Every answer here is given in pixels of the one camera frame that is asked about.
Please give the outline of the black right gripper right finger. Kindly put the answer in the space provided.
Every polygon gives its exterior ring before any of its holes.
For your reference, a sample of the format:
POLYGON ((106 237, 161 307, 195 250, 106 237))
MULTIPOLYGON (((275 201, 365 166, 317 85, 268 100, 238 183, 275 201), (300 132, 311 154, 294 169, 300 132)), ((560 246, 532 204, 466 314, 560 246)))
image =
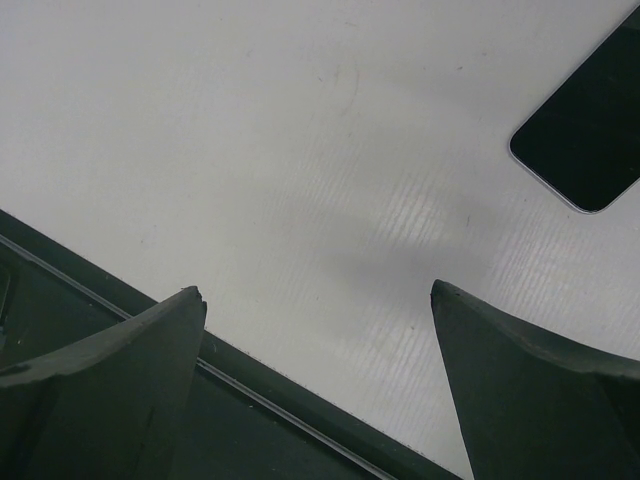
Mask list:
POLYGON ((636 479, 639 363, 437 280, 437 339, 477 479, 636 479))

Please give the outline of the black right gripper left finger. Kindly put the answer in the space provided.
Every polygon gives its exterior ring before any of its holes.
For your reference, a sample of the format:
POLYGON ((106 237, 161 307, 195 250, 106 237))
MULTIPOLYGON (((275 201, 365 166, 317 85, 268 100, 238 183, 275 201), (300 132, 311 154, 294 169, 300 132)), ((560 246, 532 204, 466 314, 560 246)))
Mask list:
POLYGON ((2 369, 2 478, 167 478, 205 318, 198 288, 187 287, 2 369))

